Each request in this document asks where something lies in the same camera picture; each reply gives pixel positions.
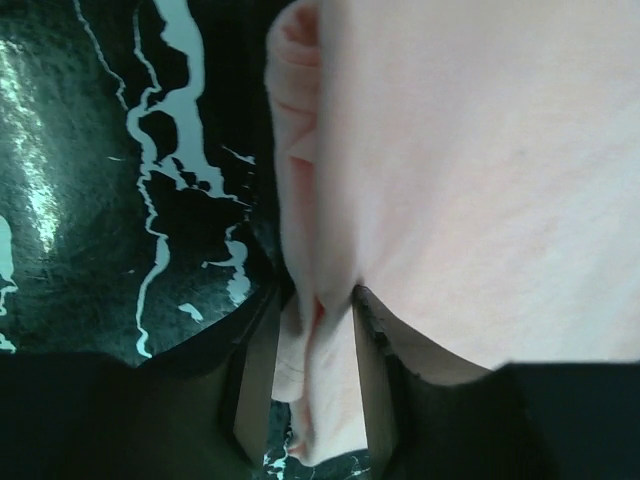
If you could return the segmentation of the pink t-shirt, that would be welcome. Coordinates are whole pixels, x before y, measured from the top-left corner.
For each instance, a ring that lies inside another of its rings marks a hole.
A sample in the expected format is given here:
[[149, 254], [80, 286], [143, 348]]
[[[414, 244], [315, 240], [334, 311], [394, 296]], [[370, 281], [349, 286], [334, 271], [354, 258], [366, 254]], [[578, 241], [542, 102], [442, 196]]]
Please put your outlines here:
[[639, 356], [639, 5], [296, 1], [267, 36], [290, 454], [367, 445], [353, 287], [492, 369]]

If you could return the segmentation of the black marble pattern mat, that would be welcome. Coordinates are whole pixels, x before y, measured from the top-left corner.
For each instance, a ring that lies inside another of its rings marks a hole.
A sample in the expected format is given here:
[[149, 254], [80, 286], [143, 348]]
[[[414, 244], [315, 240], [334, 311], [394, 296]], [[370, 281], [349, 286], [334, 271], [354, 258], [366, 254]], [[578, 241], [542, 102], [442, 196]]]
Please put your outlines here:
[[[279, 252], [265, 40], [280, 1], [1, 5], [1, 358], [130, 366], [214, 325]], [[271, 399], [251, 479], [365, 479], [353, 451], [288, 454]]]

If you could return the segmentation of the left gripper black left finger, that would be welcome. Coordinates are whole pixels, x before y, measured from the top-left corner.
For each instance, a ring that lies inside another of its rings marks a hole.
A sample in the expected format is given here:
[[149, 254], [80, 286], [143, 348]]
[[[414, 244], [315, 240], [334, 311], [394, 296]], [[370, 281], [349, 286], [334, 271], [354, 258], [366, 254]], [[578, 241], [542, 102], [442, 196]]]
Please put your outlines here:
[[1, 358], [5, 479], [251, 479], [262, 468], [276, 285], [133, 367], [102, 353]]

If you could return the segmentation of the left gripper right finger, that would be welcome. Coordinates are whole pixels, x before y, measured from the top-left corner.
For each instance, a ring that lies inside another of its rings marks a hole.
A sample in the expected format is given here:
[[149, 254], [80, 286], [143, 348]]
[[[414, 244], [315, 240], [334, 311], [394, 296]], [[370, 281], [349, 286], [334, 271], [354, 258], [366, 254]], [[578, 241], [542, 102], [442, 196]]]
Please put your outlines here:
[[376, 479], [635, 479], [637, 363], [484, 369], [352, 293]]

